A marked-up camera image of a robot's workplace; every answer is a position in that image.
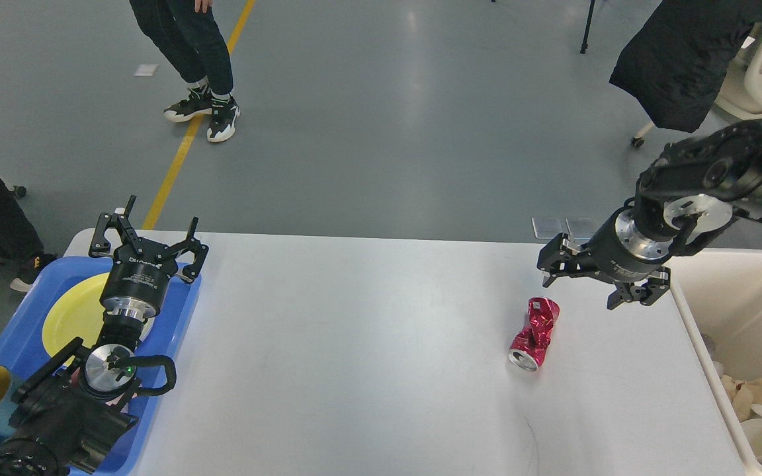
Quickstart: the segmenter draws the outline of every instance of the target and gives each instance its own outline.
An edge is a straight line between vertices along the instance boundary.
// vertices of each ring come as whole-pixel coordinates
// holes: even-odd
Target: gray floor
[[[607,83],[656,4],[599,3],[580,55],[586,0],[259,0],[232,56],[238,136],[199,130],[156,228],[535,242],[531,217],[601,221],[687,136],[632,149],[647,118]],[[217,2],[224,36],[244,5]],[[183,87],[123,3],[0,2],[0,175],[29,188],[49,251],[130,194],[142,223],[187,130],[161,117]],[[762,248],[762,229],[716,246]]]

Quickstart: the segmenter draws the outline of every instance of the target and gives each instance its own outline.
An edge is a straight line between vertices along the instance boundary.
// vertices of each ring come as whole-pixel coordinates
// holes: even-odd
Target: tripod leg
[[[584,39],[581,41],[581,54],[587,52],[587,39],[590,36],[590,24],[593,23],[593,8],[595,8],[595,0],[590,0],[590,12],[587,13],[587,27],[584,28]]]

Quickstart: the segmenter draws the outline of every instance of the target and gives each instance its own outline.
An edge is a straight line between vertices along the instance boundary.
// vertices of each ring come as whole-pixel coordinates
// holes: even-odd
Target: black and white sneaker
[[[227,141],[233,136],[233,121],[239,118],[236,100],[215,99],[212,101],[211,124],[208,126],[208,142]]]
[[[172,122],[187,122],[198,115],[211,114],[211,88],[194,88],[190,90],[190,96],[182,99],[163,109],[163,117]]]
[[[52,261],[58,259],[57,255],[49,253],[37,253],[30,257],[28,261],[24,262],[19,268],[19,273],[16,278],[11,281],[10,288],[12,290],[18,290],[18,292],[28,292],[33,286],[34,281],[37,279],[37,275],[43,268],[49,265]]]

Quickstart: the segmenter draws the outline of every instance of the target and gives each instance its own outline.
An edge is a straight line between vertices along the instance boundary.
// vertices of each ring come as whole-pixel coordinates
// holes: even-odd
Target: floor marking
[[[239,40],[239,34],[243,32],[245,22],[249,19],[251,14],[251,8],[255,6],[255,0],[247,0],[243,12],[239,15],[237,24],[231,32],[231,36],[225,46],[228,47],[228,54],[232,54],[233,49],[237,45]],[[178,152],[175,153],[175,159],[172,160],[172,165],[169,166],[166,176],[163,178],[163,184],[161,188],[157,190],[157,196],[155,196],[154,202],[151,203],[149,213],[146,214],[146,220],[143,222],[142,229],[154,229],[157,219],[161,216],[163,211],[163,205],[166,204],[169,193],[172,192],[172,187],[175,184],[175,179],[178,178],[179,172],[181,172],[181,166],[184,165],[184,160],[187,159],[187,153],[190,151],[190,146],[193,144],[193,139],[196,138],[196,133],[199,131],[199,126],[202,123],[202,116],[196,116],[190,121],[190,126],[187,126],[187,133],[184,134],[184,139],[181,140],[181,145],[178,146]]]

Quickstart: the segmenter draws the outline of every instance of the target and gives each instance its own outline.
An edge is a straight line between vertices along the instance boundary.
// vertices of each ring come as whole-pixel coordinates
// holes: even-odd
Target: white table
[[[607,311],[607,284],[542,289],[533,244],[198,235],[140,476],[744,474],[671,296]],[[562,312],[527,373],[507,349],[533,296]]]

